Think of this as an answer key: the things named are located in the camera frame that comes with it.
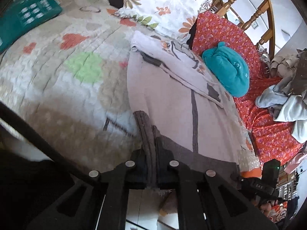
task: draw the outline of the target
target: pile of clothes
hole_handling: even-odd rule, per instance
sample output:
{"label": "pile of clothes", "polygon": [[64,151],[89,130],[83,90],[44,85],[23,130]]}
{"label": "pile of clothes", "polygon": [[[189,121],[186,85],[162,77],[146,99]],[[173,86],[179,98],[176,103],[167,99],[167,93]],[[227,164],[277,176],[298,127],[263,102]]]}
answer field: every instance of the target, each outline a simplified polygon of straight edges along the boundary
{"label": "pile of clothes", "polygon": [[307,49],[296,56],[277,56],[270,64],[271,76],[283,79],[264,90],[255,104],[268,108],[274,121],[295,122],[292,136],[300,143],[307,141]]}

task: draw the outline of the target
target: floral pillow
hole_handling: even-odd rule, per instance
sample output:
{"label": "floral pillow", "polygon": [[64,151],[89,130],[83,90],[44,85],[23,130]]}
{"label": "floral pillow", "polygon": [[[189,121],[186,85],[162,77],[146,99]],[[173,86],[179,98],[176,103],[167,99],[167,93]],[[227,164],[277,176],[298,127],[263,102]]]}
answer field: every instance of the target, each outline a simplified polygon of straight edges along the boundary
{"label": "floral pillow", "polygon": [[123,0],[116,12],[121,18],[134,18],[157,33],[186,43],[197,15],[210,8],[212,0]]}

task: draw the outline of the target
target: red floral cloth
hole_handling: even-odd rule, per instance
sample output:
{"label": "red floral cloth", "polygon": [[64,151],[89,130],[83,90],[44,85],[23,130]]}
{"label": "red floral cloth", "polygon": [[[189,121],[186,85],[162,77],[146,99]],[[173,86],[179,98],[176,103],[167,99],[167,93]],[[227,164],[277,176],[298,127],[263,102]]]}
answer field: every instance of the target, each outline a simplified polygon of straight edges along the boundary
{"label": "red floral cloth", "polygon": [[280,78],[264,78],[257,50],[242,29],[209,11],[199,14],[192,50],[201,55],[220,41],[239,53],[249,68],[250,88],[243,97],[234,98],[234,102],[245,127],[256,140],[260,162],[276,158],[285,164],[302,147],[291,136],[294,123],[275,122],[267,109],[255,106],[256,97]]}

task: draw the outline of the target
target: gray stripe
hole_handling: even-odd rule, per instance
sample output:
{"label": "gray stripe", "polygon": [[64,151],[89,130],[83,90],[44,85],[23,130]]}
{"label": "gray stripe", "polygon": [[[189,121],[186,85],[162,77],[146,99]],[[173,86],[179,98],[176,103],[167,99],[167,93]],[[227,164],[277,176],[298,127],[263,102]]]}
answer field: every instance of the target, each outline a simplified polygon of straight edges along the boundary
{"label": "gray stripe", "polygon": [[195,93],[191,90],[191,103],[192,103],[192,118],[193,118],[193,152],[198,153],[198,112],[195,100]]}

